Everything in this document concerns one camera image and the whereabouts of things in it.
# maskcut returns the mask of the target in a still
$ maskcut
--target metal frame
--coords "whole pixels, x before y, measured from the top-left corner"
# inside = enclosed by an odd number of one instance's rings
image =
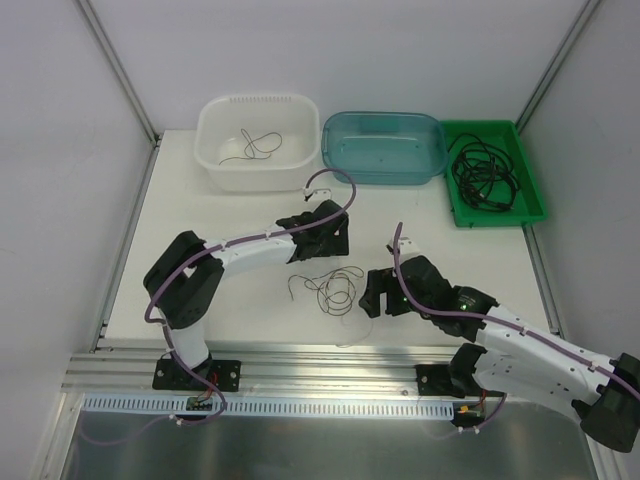
[[[100,309],[100,314],[96,319],[95,328],[90,332],[91,338],[85,345],[85,349],[87,351],[93,352],[95,350],[100,339],[103,338],[109,323],[111,311],[113,310],[113,305],[116,300],[122,273],[124,272],[124,267],[127,263],[127,256],[129,254],[129,249],[131,248],[131,243],[133,242],[133,235],[135,234],[138,219],[140,218],[140,212],[142,212],[142,205],[144,204],[144,198],[147,194],[147,189],[149,188],[149,182],[151,182],[151,175],[153,174],[153,167],[156,164],[159,150],[159,145],[151,150],[149,158],[147,159],[147,165],[145,166],[142,177],[140,178],[138,193],[136,194],[129,213],[129,222],[127,223],[127,228],[125,229],[120,247],[118,248],[118,258],[110,275],[109,286],[107,287],[101,302],[102,307]]]
[[[102,337],[113,307],[120,277],[126,263],[133,233],[151,178],[161,136],[153,129],[90,0],[73,0],[118,79],[141,127],[155,148],[140,183],[130,215],[112,281],[105,293],[103,308],[91,343],[91,353],[72,357],[57,411],[51,441],[37,459],[34,478],[58,478],[71,445],[84,392],[146,392],[152,394],[151,380],[157,359],[165,353],[162,341],[117,341]],[[520,115],[521,132],[558,75],[567,56],[603,0],[586,0],[563,38],[547,69]],[[538,288],[552,332],[562,336],[562,320],[547,278],[544,259],[535,232],[523,229]],[[219,358],[243,361],[241,396],[296,398],[417,399],[414,365],[446,363],[453,347],[380,348],[354,346],[348,349],[316,345],[209,344]],[[589,440],[597,473],[602,479],[628,480],[621,456]]]
[[[540,77],[536,88],[533,90],[531,97],[529,97],[527,104],[522,110],[522,113],[516,122],[518,133],[522,133],[524,127],[529,123],[533,113],[547,94],[547,91],[549,91],[551,84],[557,77],[558,72],[562,68],[562,65],[564,65],[564,62],[573,50],[573,47],[576,45],[580,35],[582,35],[587,25],[591,20],[593,20],[594,14],[602,3],[604,3],[604,0],[586,0],[584,5],[582,5],[582,8],[560,42],[558,49],[551,58],[549,65],[547,65],[546,70],[542,74],[542,77]]]
[[[125,98],[129,102],[133,113],[135,114],[138,122],[140,122],[140,126],[142,130],[144,130],[145,135],[149,139],[149,141],[156,145],[160,136],[153,128],[153,124],[147,115],[144,107],[142,106],[142,102],[140,102],[140,98],[136,94],[135,89],[133,88],[133,84],[131,80],[129,80],[129,76],[122,66],[122,62],[120,62],[120,58],[118,58],[118,54],[113,48],[113,44],[107,35],[104,27],[102,26],[102,22],[100,22],[100,18],[96,13],[91,0],[73,0],[73,3],[78,8],[78,11],[82,15],[89,31],[91,32],[93,38],[96,40],[98,44],[98,48],[105,56],[111,71],[116,77],[118,84],[122,88],[122,92],[124,93]]]

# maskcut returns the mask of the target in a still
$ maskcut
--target black wire bundle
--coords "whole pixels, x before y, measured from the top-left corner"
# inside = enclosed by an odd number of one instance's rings
[[[471,137],[473,141],[460,149],[451,165],[460,198],[476,210],[497,213],[510,211],[520,191],[520,183],[513,174],[513,159],[501,148],[482,141],[472,133],[458,135],[449,147],[449,152],[463,137]],[[504,195],[504,189],[496,189],[501,184],[509,187],[509,198],[506,201],[495,198],[496,190],[500,191],[500,196]]]
[[[303,275],[291,275],[287,281],[289,294],[293,300],[291,280],[301,278],[305,288],[316,292],[320,310],[334,317],[346,315],[353,308],[356,300],[356,286],[351,279],[364,278],[364,270],[356,266],[340,267],[319,277],[308,278]]]

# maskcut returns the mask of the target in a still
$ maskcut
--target white plastic bin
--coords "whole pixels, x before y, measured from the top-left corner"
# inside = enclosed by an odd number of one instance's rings
[[[282,144],[268,159],[229,159],[246,156],[248,142],[242,129],[254,140],[277,132],[282,136]],[[267,137],[266,143],[256,145],[267,150],[273,148],[276,139]],[[197,162],[223,190],[297,190],[313,173],[314,160],[320,155],[318,108],[302,95],[218,98],[200,113],[194,153]]]

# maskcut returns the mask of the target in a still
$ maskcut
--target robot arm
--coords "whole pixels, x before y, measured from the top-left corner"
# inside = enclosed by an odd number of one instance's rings
[[[316,194],[326,197],[326,191],[318,190],[307,200],[314,200]],[[243,242],[205,255],[171,282],[157,306],[170,329],[177,354],[190,369],[196,373],[209,370],[211,356],[204,340],[202,318],[220,281],[267,265],[348,255],[349,218],[346,213],[308,230],[271,236],[278,230],[324,219],[340,209],[332,200],[324,200],[313,212],[280,219],[268,229],[270,236],[266,239]],[[229,242],[205,242],[192,231],[178,235],[144,278],[149,296],[153,297],[169,275],[187,259],[210,246]]]
[[[528,325],[483,292],[451,286],[408,238],[400,240],[399,253],[400,271],[411,296],[427,308],[454,312],[442,316],[418,313],[445,333],[471,342],[460,347],[448,367],[455,392],[443,393],[460,396],[484,389],[513,394],[572,418],[586,434],[611,449],[631,451],[640,429],[640,402],[601,369],[638,390],[638,359],[623,353],[614,360],[589,352]],[[387,314],[418,311],[407,301],[393,269],[370,271],[367,280],[359,305],[369,316],[380,314],[382,293],[387,297]],[[463,312],[498,322],[464,317]],[[563,351],[585,358],[591,365]]]

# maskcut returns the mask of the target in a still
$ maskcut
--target white cable tray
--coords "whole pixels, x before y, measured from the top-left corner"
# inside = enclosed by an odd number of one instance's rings
[[[87,394],[86,412],[136,413],[148,415],[207,415],[187,409],[189,397],[181,395]],[[220,401],[210,400],[212,411]],[[228,397],[224,415],[244,417],[379,418],[407,420],[452,420],[451,402],[420,400],[336,400]]]

